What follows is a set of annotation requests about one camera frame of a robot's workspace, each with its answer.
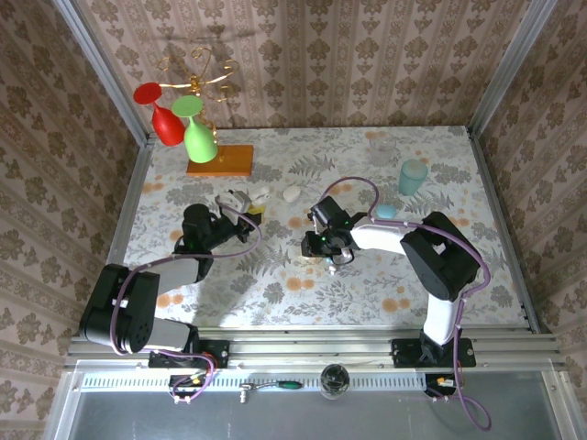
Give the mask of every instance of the wooden base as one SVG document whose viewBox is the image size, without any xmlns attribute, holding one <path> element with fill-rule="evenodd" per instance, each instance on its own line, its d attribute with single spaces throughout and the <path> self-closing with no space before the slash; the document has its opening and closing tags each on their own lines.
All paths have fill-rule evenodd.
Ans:
<svg viewBox="0 0 587 440">
<path fill-rule="evenodd" d="M 216 157 L 206 163 L 187 164 L 187 175 L 198 177 L 247 177 L 253 167 L 252 145 L 219 145 Z"/>
</svg>

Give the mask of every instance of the cable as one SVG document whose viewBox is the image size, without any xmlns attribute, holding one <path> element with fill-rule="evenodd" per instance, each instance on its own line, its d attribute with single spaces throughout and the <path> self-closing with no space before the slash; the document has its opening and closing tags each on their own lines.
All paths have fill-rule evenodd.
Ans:
<svg viewBox="0 0 587 440">
<path fill-rule="evenodd" d="M 433 234 L 437 234 L 439 236 L 442 236 L 444 238 L 449 239 L 450 241 L 452 241 L 453 243 L 455 243 L 456 245 L 458 245 L 459 247 L 464 249 L 469 255 L 471 255 L 471 257 L 481 267 L 481 269 L 483 271 L 483 282 L 477 286 L 471 287 L 470 289 L 466 290 L 460 296 L 460 299 L 459 299 L 459 307 L 457 309 L 457 318 L 455 320 L 455 335 L 453 337 L 454 347 L 452 350 L 452 361 L 453 361 L 455 382 L 457 385 L 457 393 L 459 395 L 460 404 L 461 404 L 465 414 L 467 414 L 467 417 L 469 418 L 469 420 L 471 420 L 471 422 L 475 426 L 477 426 L 477 428 L 479 428 L 482 431 L 490 431 L 492 429 L 492 418 L 491 418 L 489 412 L 483 407 L 483 405 L 480 402 L 474 400 L 471 397 L 464 396 L 462 393 L 462 387 L 460 384 L 459 364 L 458 364 L 458 362 L 459 362 L 460 320 L 462 319 L 463 310 L 465 308 L 465 302 L 467 301 L 467 298 L 470 298 L 475 292 L 478 292 L 489 285 L 489 283 L 492 279 L 492 274 L 489 271 L 489 267 L 483 261 L 481 256 L 475 251 L 475 249 L 473 249 L 467 243 L 462 241 L 460 238 L 453 236 L 451 233 L 448 233 L 442 229 L 438 229 L 437 227 L 433 227 L 430 225 L 423 225 L 423 224 L 414 223 L 414 222 L 402 222 L 399 220 L 380 220 L 380 219 L 373 218 L 371 216 L 371 212 L 373 211 L 373 209 L 377 205 L 377 202 L 379 201 L 379 190 L 378 190 L 377 186 L 375 185 L 375 183 L 373 183 L 369 179 L 365 179 L 362 177 L 343 177 L 342 179 L 338 179 L 337 181 L 332 183 L 330 186 L 328 186 L 327 190 L 320 197 L 320 200 L 324 199 L 324 197 L 326 197 L 326 194 L 328 193 L 328 191 L 330 191 L 335 185 L 338 185 L 339 183 L 341 183 L 343 181 L 347 181 L 347 180 L 357 180 L 357 181 L 361 181 L 361 182 L 366 182 L 375 191 L 375 200 L 373 201 L 373 203 L 369 207 L 369 211 L 367 212 L 367 215 L 370 217 L 371 221 L 375 225 L 420 228 L 420 229 L 424 229 L 428 232 L 431 232 Z M 487 417 L 487 424 L 485 426 L 481 425 L 479 422 L 477 422 L 477 420 L 475 420 L 475 418 L 471 414 L 471 411 L 469 410 L 469 407 L 467 406 L 467 403 L 470 403 L 470 404 L 476 406 L 478 409 L 482 410 L 482 412 Z"/>
<path fill-rule="evenodd" d="M 206 374 L 204 384 L 200 387 L 200 389 L 198 391 L 196 391 L 191 396 L 186 396 L 185 397 L 186 403 L 191 402 L 193 399 L 195 399 L 200 394 L 202 394 L 204 392 L 204 390 L 206 388 L 208 388 L 208 385 L 210 385 L 210 383 L 212 382 L 212 377 L 214 376 L 214 372 L 216 371 L 216 369 L 214 367 L 214 363 L 212 362 L 212 359 L 210 359 L 208 356 L 198 355 L 198 354 L 195 354 L 195 353 L 175 353 L 175 352 L 169 351 L 169 350 L 155 350 L 155 353 L 156 354 L 159 353 L 160 355 L 168 356 L 170 358 L 203 359 L 203 360 L 205 360 L 208 363 L 208 366 L 210 368 L 209 369 L 210 374 Z M 177 391 L 178 387 L 182 383 L 184 383 L 188 378 L 191 378 L 191 376 L 182 376 L 178 380 L 176 380 L 175 383 L 173 383 L 173 385 L 172 385 L 172 396 L 173 396 L 174 399 L 176 399 L 176 400 L 179 399 L 179 396 L 176 394 L 176 391 Z"/>
<path fill-rule="evenodd" d="M 237 252 L 234 254 L 226 254 L 226 255 L 208 255 L 208 254 L 171 255 L 170 257 L 156 259 L 155 261 L 152 261 L 151 263 L 146 263 L 146 264 L 141 264 L 139 266 L 136 266 L 132 271 L 129 272 L 129 274 L 125 278 L 124 282 L 122 283 L 122 286 L 120 286 L 120 291 L 118 292 L 118 296 L 116 297 L 116 303 L 114 305 L 114 310 L 112 311 L 112 318 L 110 320 L 110 345 L 112 346 L 112 349 L 114 350 L 114 352 L 117 355 L 124 356 L 124 355 L 128 354 L 128 352 L 125 349 L 118 346 L 118 342 L 116 341 L 116 322 L 118 320 L 118 314 L 120 312 L 120 304 L 122 303 L 122 299 L 125 296 L 125 292 L 127 291 L 127 287 L 130 284 L 130 282 L 132 281 L 132 279 L 139 272 L 141 272 L 145 269 L 152 268 L 154 266 L 159 266 L 161 264 L 175 261 L 176 259 L 232 259 L 235 257 L 242 257 L 243 255 L 247 255 L 247 254 L 251 253 L 253 250 L 255 250 L 259 246 L 259 244 L 262 240 L 262 233 L 260 231 L 259 226 L 256 225 L 255 222 L 250 220 L 245 215 L 232 209 L 230 206 L 226 206 L 225 204 L 219 203 L 219 202 L 217 202 L 217 204 L 222 209 L 226 209 L 230 213 L 236 215 L 238 218 L 247 222 L 249 225 L 253 226 L 257 230 L 257 233 L 258 233 L 257 241 L 249 249 L 243 250 L 242 252 Z"/>
</svg>

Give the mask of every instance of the wall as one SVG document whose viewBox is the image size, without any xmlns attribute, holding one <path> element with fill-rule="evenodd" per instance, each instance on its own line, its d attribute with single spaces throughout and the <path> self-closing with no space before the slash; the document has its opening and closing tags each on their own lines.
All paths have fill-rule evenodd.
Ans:
<svg viewBox="0 0 587 440">
<path fill-rule="evenodd" d="M 38 438 L 137 146 L 50 2 L 0 2 L 0 438 Z"/>
<path fill-rule="evenodd" d="M 527 0 L 77 0 L 127 95 L 157 63 L 233 58 L 219 127 L 466 125 Z M 160 104 L 178 95 L 168 91 Z M 151 108 L 141 109 L 145 128 Z"/>
<path fill-rule="evenodd" d="M 587 2 L 559 0 L 482 141 L 587 415 Z"/>
</svg>

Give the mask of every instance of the green handle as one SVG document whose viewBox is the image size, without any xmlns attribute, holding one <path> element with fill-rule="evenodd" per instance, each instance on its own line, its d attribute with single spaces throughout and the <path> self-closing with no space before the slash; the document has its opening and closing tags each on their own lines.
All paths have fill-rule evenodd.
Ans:
<svg viewBox="0 0 587 440">
<path fill-rule="evenodd" d="M 294 380 L 279 380 L 277 382 L 277 388 L 285 388 L 286 390 L 299 390 L 303 387 L 303 383 Z"/>
</svg>

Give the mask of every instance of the table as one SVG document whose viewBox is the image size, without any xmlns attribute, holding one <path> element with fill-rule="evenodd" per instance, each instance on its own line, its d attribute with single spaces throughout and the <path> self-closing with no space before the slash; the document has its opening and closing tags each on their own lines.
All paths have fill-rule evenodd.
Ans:
<svg viewBox="0 0 587 440">
<path fill-rule="evenodd" d="M 397 139 L 400 157 L 379 166 L 370 161 L 369 137 L 386 132 Z M 361 176 L 380 188 L 382 203 L 398 208 L 396 218 L 420 221 L 432 211 L 447 215 L 482 253 L 493 279 L 467 302 L 463 323 L 527 327 L 503 244 L 483 189 L 482 179 L 462 126 L 353 127 L 221 130 L 219 143 L 255 147 L 248 178 L 193 178 L 185 174 L 183 146 L 157 144 L 138 202 L 125 263 L 138 265 L 170 255 L 182 234 L 183 210 L 189 204 L 214 205 L 229 189 L 271 190 L 261 230 L 263 241 L 250 255 L 214 263 L 203 282 L 162 295 L 156 316 L 200 326 L 248 325 L 421 325 L 427 294 L 406 257 L 362 251 L 335 275 L 324 260 L 305 259 L 300 243 L 308 209 L 322 191 L 342 176 Z M 414 196 L 398 192 L 401 164 L 422 160 L 429 168 Z M 282 192 L 302 188 L 286 203 Z M 348 181 L 331 195 L 352 215 L 366 211 L 371 188 Z M 225 254 L 246 249 L 236 239 L 214 250 Z"/>
</svg>

